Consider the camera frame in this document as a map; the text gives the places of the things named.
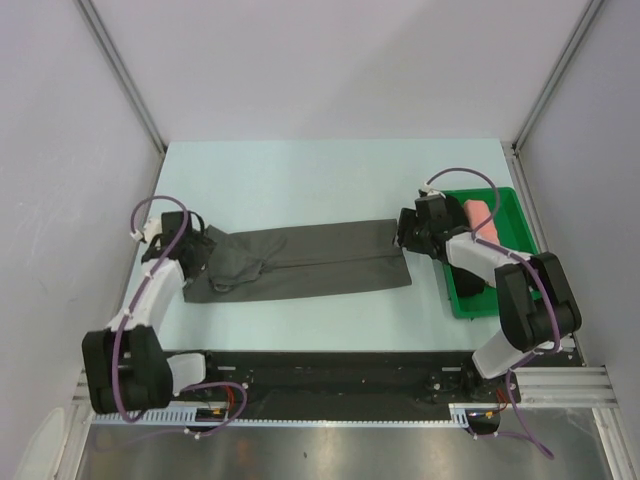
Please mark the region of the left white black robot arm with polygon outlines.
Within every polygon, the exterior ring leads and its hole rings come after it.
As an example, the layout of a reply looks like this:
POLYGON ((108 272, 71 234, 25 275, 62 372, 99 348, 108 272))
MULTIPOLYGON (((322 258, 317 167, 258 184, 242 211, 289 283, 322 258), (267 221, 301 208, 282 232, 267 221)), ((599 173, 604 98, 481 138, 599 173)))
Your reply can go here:
POLYGON ((98 414, 119 414, 134 422, 141 413, 162 409, 184 389, 197 398, 214 397, 221 376, 202 353, 166 352, 158 338, 170 303, 204 270, 213 243, 203 219, 188 211, 149 219, 137 237, 146 246, 141 278, 129 303, 82 341, 89 398, 98 414))

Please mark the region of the right aluminium corner post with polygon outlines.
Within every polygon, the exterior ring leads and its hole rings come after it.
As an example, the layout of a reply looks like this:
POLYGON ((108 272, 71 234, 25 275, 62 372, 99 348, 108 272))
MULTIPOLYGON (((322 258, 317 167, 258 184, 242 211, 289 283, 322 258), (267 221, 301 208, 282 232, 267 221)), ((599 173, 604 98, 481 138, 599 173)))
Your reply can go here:
POLYGON ((605 0, 590 0, 586 3, 540 93, 511 142, 514 153, 519 153, 524 147, 606 5, 605 0))

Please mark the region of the green plastic tray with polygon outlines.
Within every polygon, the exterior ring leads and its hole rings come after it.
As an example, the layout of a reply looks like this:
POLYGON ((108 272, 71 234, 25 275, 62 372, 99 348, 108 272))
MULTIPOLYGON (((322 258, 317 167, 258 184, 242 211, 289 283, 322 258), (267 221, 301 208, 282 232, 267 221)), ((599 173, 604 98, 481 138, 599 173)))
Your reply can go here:
MULTIPOLYGON (((500 208, 494 218, 498 230, 500 244, 504 247, 529 254, 537 254, 539 249, 534 241, 525 218, 520 201, 511 187, 499 187, 500 208)), ((467 200, 481 200, 490 209, 495 207, 495 195, 490 188, 446 190, 445 194, 458 199, 463 205, 467 200)), ((443 267, 447 291, 450 297, 453 316, 458 319, 475 319, 498 315, 498 299, 496 290, 485 286, 483 293, 459 298, 453 282, 450 266, 443 267)))

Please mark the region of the pink rolled t shirt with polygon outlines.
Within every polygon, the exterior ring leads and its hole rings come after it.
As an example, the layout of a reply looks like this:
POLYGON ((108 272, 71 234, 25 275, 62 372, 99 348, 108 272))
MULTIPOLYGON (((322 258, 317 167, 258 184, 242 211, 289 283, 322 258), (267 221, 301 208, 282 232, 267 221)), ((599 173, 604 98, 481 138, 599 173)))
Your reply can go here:
POLYGON ((500 244, 498 230, 491 216, 488 204, 481 200, 467 200, 463 210, 469 221, 469 226, 476 231, 478 237, 493 244, 500 244))

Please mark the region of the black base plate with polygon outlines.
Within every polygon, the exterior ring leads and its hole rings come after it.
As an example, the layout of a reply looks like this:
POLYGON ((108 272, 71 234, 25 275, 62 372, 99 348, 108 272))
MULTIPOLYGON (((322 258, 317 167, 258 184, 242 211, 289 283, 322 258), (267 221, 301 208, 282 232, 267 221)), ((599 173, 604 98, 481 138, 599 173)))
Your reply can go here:
POLYGON ((519 398, 520 377, 483 380, 471 352, 205 352, 205 388, 181 401, 224 401, 223 382, 243 386, 243 420, 403 422, 443 420, 448 404, 496 406, 519 398))

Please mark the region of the left aluminium corner post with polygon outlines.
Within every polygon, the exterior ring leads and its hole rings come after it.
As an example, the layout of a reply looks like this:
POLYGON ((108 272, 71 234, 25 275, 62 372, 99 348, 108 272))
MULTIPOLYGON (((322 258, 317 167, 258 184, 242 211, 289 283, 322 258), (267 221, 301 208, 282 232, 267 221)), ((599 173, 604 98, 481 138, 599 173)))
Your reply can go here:
POLYGON ((168 146, 162 139, 160 130, 95 3, 91 0, 75 0, 74 5, 113 73, 146 137, 160 157, 163 158, 166 155, 168 146))

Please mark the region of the aluminium frame rail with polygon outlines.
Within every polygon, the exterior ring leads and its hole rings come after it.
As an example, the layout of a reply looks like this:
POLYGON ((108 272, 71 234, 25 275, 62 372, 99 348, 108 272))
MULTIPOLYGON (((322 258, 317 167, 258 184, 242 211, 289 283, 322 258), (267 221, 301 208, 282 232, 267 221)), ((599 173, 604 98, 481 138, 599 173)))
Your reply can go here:
POLYGON ((516 371, 521 405, 529 408, 616 408, 604 367, 526 367, 516 371))

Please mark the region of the grey t shirt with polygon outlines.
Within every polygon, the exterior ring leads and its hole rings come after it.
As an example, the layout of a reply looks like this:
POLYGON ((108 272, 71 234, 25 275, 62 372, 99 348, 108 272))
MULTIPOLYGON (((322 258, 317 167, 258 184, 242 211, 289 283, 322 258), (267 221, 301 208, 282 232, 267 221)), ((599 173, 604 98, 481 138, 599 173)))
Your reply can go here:
POLYGON ((183 290, 193 304, 278 301, 403 288, 412 279, 396 221, 226 233, 206 230, 207 256, 183 290))

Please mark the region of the aluminium corner post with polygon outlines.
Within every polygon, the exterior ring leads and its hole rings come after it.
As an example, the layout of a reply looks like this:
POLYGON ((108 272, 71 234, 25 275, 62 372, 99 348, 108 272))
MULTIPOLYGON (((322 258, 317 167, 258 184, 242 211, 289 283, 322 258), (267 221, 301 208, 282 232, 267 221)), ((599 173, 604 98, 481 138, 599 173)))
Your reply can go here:
POLYGON ((606 5, 605 0, 590 0, 586 3, 540 93, 511 142, 514 153, 519 153, 524 147, 606 5))
POLYGON ((166 155, 168 146, 162 139, 160 130, 95 3, 91 0, 75 0, 74 5, 113 73, 146 137, 160 157, 163 158, 166 155))

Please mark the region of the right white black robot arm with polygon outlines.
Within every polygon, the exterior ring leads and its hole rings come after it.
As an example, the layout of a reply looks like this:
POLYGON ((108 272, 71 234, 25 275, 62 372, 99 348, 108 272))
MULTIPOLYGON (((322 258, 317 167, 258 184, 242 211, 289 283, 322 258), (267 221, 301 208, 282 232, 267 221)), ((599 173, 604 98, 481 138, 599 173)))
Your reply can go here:
POLYGON ((582 327, 582 314, 560 259, 530 254, 497 243, 492 210, 475 219, 457 199, 426 193, 401 210, 395 243, 463 270, 493 288, 499 331, 471 357, 461 376, 463 393, 484 401, 497 378, 537 356, 556 353, 564 337, 582 327))

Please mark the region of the black rolled t shirt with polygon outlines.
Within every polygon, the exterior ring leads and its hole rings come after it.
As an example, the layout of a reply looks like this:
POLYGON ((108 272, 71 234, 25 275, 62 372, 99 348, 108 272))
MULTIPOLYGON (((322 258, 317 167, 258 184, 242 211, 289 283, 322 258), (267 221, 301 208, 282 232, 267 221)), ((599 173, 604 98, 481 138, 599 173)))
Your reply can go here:
MULTIPOLYGON (((453 196, 447 196, 445 203, 453 226, 470 228, 469 220, 460 201, 453 196)), ((459 298, 470 298, 484 292, 485 282, 480 277, 454 266, 450 266, 450 271, 459 298)))

